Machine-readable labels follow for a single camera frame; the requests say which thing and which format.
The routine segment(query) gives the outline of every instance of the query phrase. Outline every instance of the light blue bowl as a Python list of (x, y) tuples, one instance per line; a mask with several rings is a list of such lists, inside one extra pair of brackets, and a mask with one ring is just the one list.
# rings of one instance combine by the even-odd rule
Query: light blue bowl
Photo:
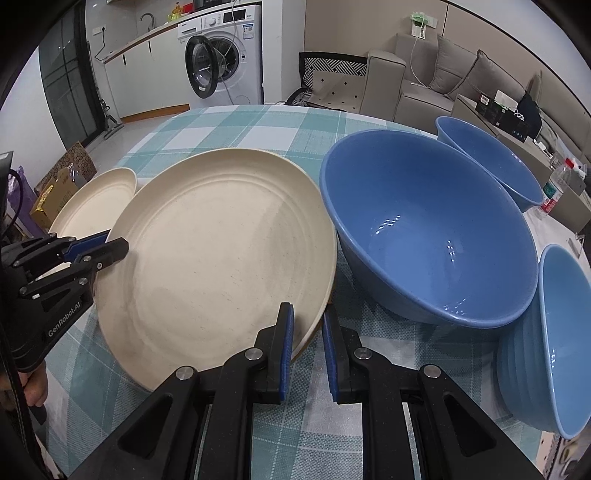
[(591, 287), (577, 261), (549, 245), (534, 301), (501, 336), (496, 356), (510, 412), (540, 430), (577, 436), (591, 416)]
[(534, 297), (537, 254), (505, 189), (430, 138), (358, 132), (324, 158), (320, 191), (353, 274), (419, 322), (495, 328)]
[(542, 189), (530, 169), (495, 137), (451, 116), (440, 116), (435, 124), (437, 139), (473, 158), (505, 187), (522, 212), (542, 205)]

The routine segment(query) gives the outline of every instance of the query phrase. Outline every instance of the beige plate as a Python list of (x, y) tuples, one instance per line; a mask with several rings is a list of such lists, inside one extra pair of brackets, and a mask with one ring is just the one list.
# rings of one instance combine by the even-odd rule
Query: beige plate
[[(96, 176), (68, 200), (51, 224), (57, 236), (84, 238), (109, 230), (135, 194), (138, 179), (130, 168), (114, 168)], [(62, 263), (45, 273), (46, 277), (66, 268)]]
[(278, 155), (225, 148), (190, 157), (143, 187), (109, 239), (127, 257), (101, 272), (107, 344), (153, 390), (176, 368), (222, 365), (294, 305), (293, 354), (314, 333), (336, 269), (318, 187)]

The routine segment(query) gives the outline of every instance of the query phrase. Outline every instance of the cabinet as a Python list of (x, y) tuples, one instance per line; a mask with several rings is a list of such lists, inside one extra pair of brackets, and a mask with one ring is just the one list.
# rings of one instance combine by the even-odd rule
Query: cabinet
[(176, 29), (144, 40), (105, 67), (120, 116), (189, 103), (191, 86)]

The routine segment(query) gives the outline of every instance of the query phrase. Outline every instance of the beige wall panel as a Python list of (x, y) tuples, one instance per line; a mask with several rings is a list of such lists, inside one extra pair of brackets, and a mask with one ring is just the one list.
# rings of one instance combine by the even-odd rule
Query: beige wall panel
[(476, 53), (479, 49), (509, 72), (523, 87), (543, 66), (533, 54), (502, 31), (453, 5), (443, 36)]
[(372, 48), (394, 51), (396, 33), (409, 34), (410, 14), (437, 18), (427, 39), (437, 42), (443, 31), (447, 3), (440, 0), (307, 0), (306, 51), (366, 55)]

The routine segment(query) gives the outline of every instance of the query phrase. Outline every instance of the metal bolt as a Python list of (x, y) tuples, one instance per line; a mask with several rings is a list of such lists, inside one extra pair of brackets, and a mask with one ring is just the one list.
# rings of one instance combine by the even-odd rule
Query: metal bolt
[(437, 365), (425, 365), (423, 372), (425, 372), (425, 375), (429, 378), (439, 378), (439, 375), (441, 375), (441, 368)]
[(359, 358), (359, 360), (367, 360), (367, 359), (371, 358), (371, 355), (372, 355), (371, 350), (369, 348), (365, 348), (364, 346), (361, 346), (361, 347), (355, 349), (353, 354), (354, 354), (354, 356)]
[(194, 373), (195, 370), (192, 367), (181, 367), (177, 369), (176, 376), (179, 380), (188, 380)]
[(262, 357), (262, 350), (260, 348), (249, 348), (244, 352), (244, 356), (249, 360), (259, 360)]

